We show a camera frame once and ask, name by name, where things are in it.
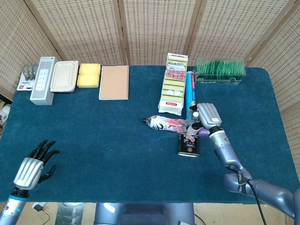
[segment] blue felt tablecloth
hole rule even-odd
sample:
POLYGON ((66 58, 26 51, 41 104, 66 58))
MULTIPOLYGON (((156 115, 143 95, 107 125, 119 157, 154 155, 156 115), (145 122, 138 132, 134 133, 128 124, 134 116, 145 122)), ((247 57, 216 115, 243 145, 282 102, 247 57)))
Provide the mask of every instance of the blue felt tablecloth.
MULTIPOLYGON (((60 150, 45 167, 57 170, 30 192, 38 202, 254 203, 223 185, 229 171, 201 138, 201 156, 177 155, 178 134, 142 123, 158 114, 164 66, 131 66, 129 100, 100 101, 99 89, 56 93, 36 106, 18 91, 0 141, 0 201, 6 200, 23 158, 43 140, 60 150)), ((215 104, 222 128, 255 179, 298 187, 291 152, 268 73, 247 68, 238 86, 196 85, 197 102, 215 104)), ((161 114, 170 118, 176 115, 161 114)))

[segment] yellow sponge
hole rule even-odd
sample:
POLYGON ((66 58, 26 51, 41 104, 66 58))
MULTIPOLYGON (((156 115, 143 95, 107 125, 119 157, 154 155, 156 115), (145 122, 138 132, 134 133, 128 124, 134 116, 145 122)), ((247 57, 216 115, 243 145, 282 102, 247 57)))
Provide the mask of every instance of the yellow sponge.
POLYGON ((99 87, 98 74, 79 74, 77 79, 78 88, 97 88, 99 87))
POLYGON ((80 64, 79 74, 98 74, 100 75, 101 66, 99 63, 80 64))

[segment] black cable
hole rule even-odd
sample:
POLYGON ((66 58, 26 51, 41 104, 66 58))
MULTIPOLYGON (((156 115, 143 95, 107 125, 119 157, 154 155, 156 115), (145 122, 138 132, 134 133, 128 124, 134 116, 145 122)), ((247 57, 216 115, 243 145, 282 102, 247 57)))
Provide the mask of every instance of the black cable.
POLYGON ((46 213, 44 210, 42 210, 42 211, 48 216, 48 220, 42 224, 42 225, 45 225, 45 224, 48 223, 48 221, 50 220, 50 216, 49 216, 49 214, 46 213))
POLYGON ((206 223, 203 221, 203 219, 200 218, 200 216, 198 216, 197 214, 194 214, 196 217, 198 217, 199 220, 201 220, 201 222, 206 225, 206 223))
POLYGON ((247 184, 251 187, 251 190, 252 190, 252 192, 253 192, 253 194, 254 194, 254 197, 255 197, 255 199, 256 199, 256 203, 257 203, 259 212, 260 212, 260 214, 261 214, 261 216, 262 216, 263 224, 264 224, 264 225, 267 225, 266 220, 264 219, 264 216, 263 216, 263 211, 262 211, 261 205, 260 205, 260 203, 259 203, 257 194, 256 194, 256 192, 255 192, 255 190, 254 190, 252 184, 250 184, 249 180, 247 180, 247 184))

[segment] white bottle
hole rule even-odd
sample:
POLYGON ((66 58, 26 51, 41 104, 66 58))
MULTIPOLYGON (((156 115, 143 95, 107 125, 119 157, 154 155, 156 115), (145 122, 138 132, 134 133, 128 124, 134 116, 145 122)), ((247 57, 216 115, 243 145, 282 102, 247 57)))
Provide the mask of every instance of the white bottle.
POLYGON ((0 110, 0 134, 2 133, 2 130, 6 124, 6 120, 8 119, 8 114, 10 111, 11 105, 5 105, 1 110, 0 110))
POLYGON ((169 130, 180 134, 186 133, 188 126, 185 120, 170 119, 163 116, 143 118, 143 122, 155 130, 169 130))

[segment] brown notebook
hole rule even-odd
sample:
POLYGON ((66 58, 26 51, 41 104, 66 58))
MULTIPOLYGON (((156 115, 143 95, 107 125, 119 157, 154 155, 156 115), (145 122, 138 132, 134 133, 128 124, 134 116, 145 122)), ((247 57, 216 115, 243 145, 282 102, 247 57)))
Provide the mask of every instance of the brown notebook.
POLYGON ((102 66, 99 100, 128 100, 129 66, 102 66))

